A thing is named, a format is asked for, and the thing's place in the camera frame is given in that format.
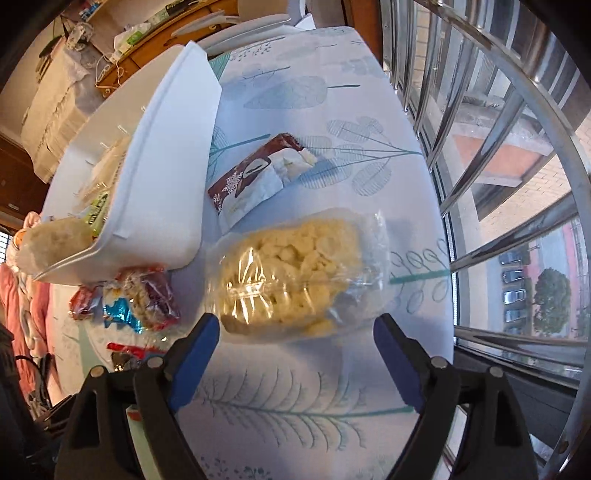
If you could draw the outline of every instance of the table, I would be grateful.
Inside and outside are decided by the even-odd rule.
[[[222,98],[209,184],[280,132],[318,155],[322,173],[289,185],[232,231],[331,207],[380,210],[391,239],[387,311],[430,355],[451,361],[449,262],[431,178],[395,92],[357,32],[334,27],[258,42],[218,57],[214,70]],[[197,257],[172,273],[186,329],[200,314],[207,247],[220,235],[210,203],[203,222]],[[68,393],[88,368],[108,365],[108,341],[141,344],[128,327],[68,320],[72,292],[53,290],[63,332],[58,371]],[[282,345],[221,343],[194,400],[177,414],[209,477],[228,480],[384,478],[417,417],[370,329]]]

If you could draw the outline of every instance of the parked car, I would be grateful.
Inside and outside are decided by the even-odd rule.
[[[505,311],[505,323],[514,323],[527,318],[527,309],[512,309]]]
[[[525,295],[526,293],[524,288],[519,290],[509,290],[503,294],[503,300],[505,305],[510,305],[516,301],[525,300]]]
[[[518,280],[523,280],[525,275],[523,270],[505,270],[503,272],[503,282],[511,283]]]
[[[501,262],[501,265],[521,262],[521,255],[518,252],[511,250],[499,255],[499,262]]]

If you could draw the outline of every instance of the window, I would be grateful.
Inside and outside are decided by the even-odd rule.
[[[4,263],[6,261],[6,249],[11,240],[11,235],[0,232],[0,263]]]

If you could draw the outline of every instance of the chocolate wrapper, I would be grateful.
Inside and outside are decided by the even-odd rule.
[[[271,198],[316,164],[316,157],[290,134],[279,134],[224,174],[207,193],[226,233],[259,203]]]

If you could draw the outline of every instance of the snowflake print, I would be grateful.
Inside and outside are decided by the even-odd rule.
[[[222,211],[222,196],[219,193],[213,196],[213,204],[216,206],[217,212],[220,213]]]
[[[227,192],[228,195],[234,193],[240,185],[240,180],[242,180],[242,172],[238,173],[236,169],[232,172],[228,178],[226,178],[226,186],[222,189],[223,192]]]

